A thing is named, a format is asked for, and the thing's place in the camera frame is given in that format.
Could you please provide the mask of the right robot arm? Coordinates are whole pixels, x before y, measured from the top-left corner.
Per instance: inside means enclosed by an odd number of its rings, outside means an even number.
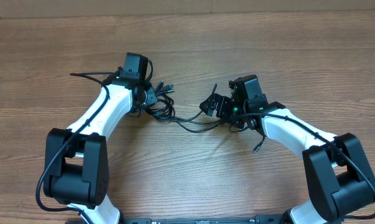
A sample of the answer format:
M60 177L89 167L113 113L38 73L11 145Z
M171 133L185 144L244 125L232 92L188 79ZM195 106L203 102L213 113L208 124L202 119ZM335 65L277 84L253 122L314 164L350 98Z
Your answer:
M309 198L281 215L256 215L255 223L343 223L375 218L375 176L360 140L337 136L296 117L283 104L268 102L258 77L228 83L230 96L216 92L200 103L238 131L252 129L275 140L303 160Z

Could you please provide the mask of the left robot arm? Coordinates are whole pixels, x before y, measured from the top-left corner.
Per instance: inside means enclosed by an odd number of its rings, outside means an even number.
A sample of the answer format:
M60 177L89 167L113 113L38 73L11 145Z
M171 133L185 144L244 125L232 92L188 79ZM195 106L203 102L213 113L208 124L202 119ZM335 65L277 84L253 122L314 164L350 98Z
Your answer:
M44 171L35 189L42 210L77 212L83 223L125 222L108 196L107 141L125 115L141 114L157 101L152 70L147 57L127 53L124 65L107 72L103 81L94 72L78 74L98 82L101 91L81 118L47 135Z

